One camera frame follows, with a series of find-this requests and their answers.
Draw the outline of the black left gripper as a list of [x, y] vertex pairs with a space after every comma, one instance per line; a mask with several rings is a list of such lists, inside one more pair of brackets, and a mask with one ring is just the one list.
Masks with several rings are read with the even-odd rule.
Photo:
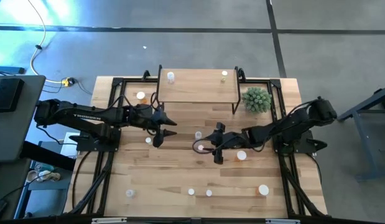
[[[161, 123], [157, 120], [160, 113], [158, 111], [153, 112], [153, 109], [147, 105], [137, 105], [133, 108], [132, 125], [134, 127], [142, 128], [149, 134], [153, 135], [152, 144], [154, 147], [159, 148], [164, 138], [167, 136], [173, 136], [177, 133], [174, 131], [161, 130]], [[169, 118], [164, 118], [162, 124], [176, 126], [177, 123]]]

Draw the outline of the grey-blue storage cart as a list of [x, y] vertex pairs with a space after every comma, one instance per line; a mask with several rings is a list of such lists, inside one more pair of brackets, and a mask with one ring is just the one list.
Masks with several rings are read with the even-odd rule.
[[[29, 133], [26, 139], [54, 153], [75, 159], [77, 157], [76, 142], [69, 139], [71, 133], [65, 133], [58, 142], [49, 139], [36, 131]], [[33, 181], [22, 189], [17, 205], [16, 218], [36, 218], [59, 215], [65, 208], [67, 192], [72, 179], [72, 171], [55, 168], [60, 180], [44, 182]]]

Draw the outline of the beige cloth bundle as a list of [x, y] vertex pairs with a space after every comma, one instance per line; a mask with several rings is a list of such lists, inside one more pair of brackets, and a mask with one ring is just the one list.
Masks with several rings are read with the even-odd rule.
[[45, 170], [42, 172], [39, 172], [37, 181], [38, 182], [45, 182], [45, 181], [59, 181], [61, 179], [61, 175], [57, 172], [52, 172], [49, 170]]

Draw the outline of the dark blue flat bar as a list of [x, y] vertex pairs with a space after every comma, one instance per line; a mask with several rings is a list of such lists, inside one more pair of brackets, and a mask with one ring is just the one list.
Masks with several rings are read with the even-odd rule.
[[26, 70], [22, 67], [0, 66], [0, 73], [25, 74], [25, 72], [26, 72]]

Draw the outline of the wooden shelf with black legs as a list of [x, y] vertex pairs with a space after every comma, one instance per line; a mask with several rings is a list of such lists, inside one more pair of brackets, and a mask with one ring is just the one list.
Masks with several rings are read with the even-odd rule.
[[[221, 82], [222, 71], [228, 72]], [[175, 74], [169, 84], [167, 73]], [[234, 69], [186, 69], [159, 67], [156, 100], [159, 103], [214, 103], [230, 104], [235, 114], [241, 101], [240, 83]]]

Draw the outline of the blue-grey metal cart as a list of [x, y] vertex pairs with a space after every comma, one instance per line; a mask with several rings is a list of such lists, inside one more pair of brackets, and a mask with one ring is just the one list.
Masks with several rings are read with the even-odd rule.
[[385, 88], [338, 116], [339, 122], [349, 118], [354, 120], [369, 163], [369, 171], [356, 176], [358, 182], [385, 177], [385, 109], [374, 108], [383, 102]]

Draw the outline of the silver aluminium bracket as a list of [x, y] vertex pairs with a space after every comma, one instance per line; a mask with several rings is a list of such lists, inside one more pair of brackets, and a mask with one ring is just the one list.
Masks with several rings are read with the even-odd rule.
[[91, 224], [125, 224], [127, 223], [126, 217], [104, 217], [93, 218]]
[[301, 224], [300, 220], [268, 218], [265, 219], [265, 224]]

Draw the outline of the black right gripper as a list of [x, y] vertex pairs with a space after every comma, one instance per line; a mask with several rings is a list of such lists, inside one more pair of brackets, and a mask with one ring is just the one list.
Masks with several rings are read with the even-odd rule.
[[225, 132], [225, 125], [217, 123], [216, 129], [210, 135], [210, 139], [203, 139], [203, 146], [212, 146], [214, 149], [203, 149], [204, 153], [212, 153], [215, 164], [223, 164], [224, 149], [241, 149], [245, 147], [245, 138], [236, 132]]

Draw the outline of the black rectangular desk device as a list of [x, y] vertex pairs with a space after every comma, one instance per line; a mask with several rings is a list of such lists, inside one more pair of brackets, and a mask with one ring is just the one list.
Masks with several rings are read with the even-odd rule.
[[0, 79], [0, 113], [16, 110], [23, 86], [20, 78]]

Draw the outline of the black desk beam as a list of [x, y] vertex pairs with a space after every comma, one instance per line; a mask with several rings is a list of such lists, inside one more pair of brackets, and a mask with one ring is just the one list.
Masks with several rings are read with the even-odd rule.
[[28, 158], [37, 162], [48, 164], [65, 170], [72, 171], [75, 166], [75, 160], [50, 151], [44, 147], [25, 141], [23, 143], [19, 158]]

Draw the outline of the grey desk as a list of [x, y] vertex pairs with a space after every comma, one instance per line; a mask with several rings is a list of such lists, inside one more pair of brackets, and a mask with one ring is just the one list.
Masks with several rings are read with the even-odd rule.
[[24, 84], [16, 109], [0, 113], [0, 162], [11, 162], [19, 158], [45, 83], [42, 75], [25, 75], [19, 78]]

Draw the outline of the green potted plant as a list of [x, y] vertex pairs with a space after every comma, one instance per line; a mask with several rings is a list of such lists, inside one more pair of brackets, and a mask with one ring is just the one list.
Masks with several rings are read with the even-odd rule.
[[266, 113], [271, 109], [272, 95], [262, 88], [249, 87], [241, 97], [250, 113]]

